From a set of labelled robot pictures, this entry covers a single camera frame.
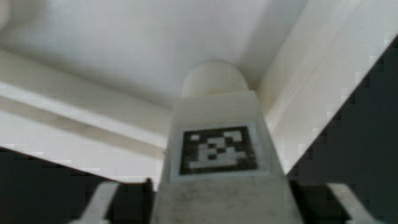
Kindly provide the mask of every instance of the qr-like tag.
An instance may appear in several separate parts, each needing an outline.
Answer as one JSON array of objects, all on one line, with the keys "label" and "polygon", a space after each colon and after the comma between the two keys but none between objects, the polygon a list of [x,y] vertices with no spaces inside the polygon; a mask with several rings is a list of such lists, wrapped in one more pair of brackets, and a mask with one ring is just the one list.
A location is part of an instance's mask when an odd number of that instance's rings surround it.
[{"label": "qr-like tag", "polygon": [[247,127],[187,131],[180,175],[258,169]]}]

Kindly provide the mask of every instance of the white object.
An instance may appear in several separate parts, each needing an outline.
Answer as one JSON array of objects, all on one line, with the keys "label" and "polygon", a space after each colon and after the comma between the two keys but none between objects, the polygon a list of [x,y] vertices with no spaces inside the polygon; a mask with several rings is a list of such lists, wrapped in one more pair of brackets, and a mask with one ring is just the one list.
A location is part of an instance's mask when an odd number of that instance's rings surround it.
[{"label": "white object", "polygon": [[105,215],[109,212],[111,202],[116,196],[120,183],[105,182],[98,185],[98,189],[91,198],[89,205],[86,207],[80,220],[75,220],[72,224],[109,224]]},{"label": "white object", "polygon": [[329,184],[329,188],[351,215],[352,220],[347,224],[383,224],[363,206],[351,187],[345,184]]},{"label": "white object", "polygon": [[175,106],[152,223],[301,224],[256,94],[219,82],[244,80],[231,65],[205,64],[192,74],[205,77],[187,79],[198,91]]}]

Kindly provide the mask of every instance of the white panel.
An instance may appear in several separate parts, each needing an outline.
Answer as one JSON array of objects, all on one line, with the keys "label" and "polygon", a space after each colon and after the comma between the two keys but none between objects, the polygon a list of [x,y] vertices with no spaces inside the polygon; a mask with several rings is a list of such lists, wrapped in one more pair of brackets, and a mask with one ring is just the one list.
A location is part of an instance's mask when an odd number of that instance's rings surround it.
[{"label": "white panel", "polygon": [[[256,93],[187,97],[173,121],[152,223],[303,224]],[[230,131],[240,142],[224,139]],[[244,158],[216,158],[223,149]]]},{"label": "white panel", "polygon": [[398,34],[398,1],[310,2],[258,90],[285,170]]},{"label": "white panel", "polygon": [[121,181],[159,182],[162,150],[0,97],[0,146]]}]

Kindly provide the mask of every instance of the rounded top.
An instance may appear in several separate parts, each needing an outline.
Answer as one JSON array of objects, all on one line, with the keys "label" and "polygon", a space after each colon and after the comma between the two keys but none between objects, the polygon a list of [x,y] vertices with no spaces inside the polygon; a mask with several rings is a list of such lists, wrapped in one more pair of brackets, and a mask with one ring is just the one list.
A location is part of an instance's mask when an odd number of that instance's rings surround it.
[{"label": "rounded top", "polygon": [[247,89],[246,78],[235,66],[223,61],[212,61],[187,75],[182,96],[205,96]]}]

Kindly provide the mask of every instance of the white wall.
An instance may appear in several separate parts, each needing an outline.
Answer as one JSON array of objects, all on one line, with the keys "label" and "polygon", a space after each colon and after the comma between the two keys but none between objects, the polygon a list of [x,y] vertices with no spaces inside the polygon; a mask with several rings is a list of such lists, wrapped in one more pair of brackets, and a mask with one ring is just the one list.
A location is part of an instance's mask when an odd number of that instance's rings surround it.
[{"label": "white wall", "polygon": [[258,95],[285,170],[398,34],[398,1],[310,1]]}]

